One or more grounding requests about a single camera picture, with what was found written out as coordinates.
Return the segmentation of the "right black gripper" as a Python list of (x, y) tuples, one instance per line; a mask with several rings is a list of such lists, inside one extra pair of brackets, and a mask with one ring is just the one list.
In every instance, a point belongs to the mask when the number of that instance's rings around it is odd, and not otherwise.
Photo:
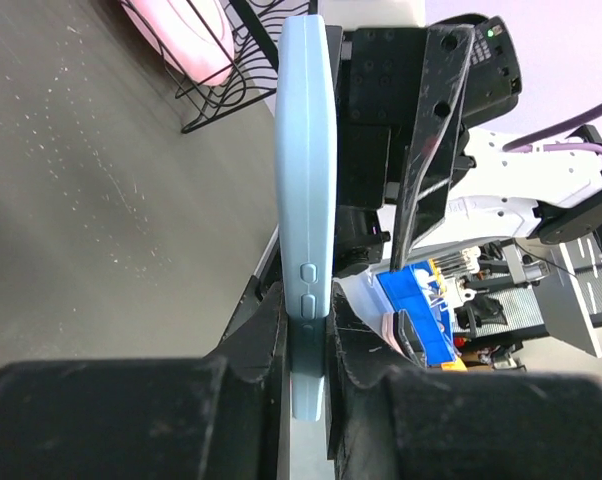
[(340, 67), (333, 274), (356, 275), (392, 246), (390, 270), (481, 242), (446, 231), (449, 189), (475, 166), (470, 129), (511, 111), (522, 89), (500, 17), (367, 27)]

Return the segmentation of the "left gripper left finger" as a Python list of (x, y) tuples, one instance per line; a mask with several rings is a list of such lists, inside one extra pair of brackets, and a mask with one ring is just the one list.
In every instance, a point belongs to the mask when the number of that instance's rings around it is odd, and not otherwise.
[(201, 358), (21, 361), (0, 369), (0, 479), (285, 479), (280, 284)]

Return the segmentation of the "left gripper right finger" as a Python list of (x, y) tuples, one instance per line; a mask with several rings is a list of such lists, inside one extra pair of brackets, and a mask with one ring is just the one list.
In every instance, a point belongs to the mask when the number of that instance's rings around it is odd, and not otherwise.
[(340, 287), (326, 356), (339, 479), (602, 479), (600, 378), (418, 368)]

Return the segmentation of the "light blue phone case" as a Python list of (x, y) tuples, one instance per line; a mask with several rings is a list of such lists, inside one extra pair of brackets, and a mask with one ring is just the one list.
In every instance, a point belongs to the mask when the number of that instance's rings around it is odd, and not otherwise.
[(317, 421), (324, 390), (337, 190), (336, 105), (323, 18), (287, 18), (278, 50), (275, 175), (290, 320), (292, 414)]

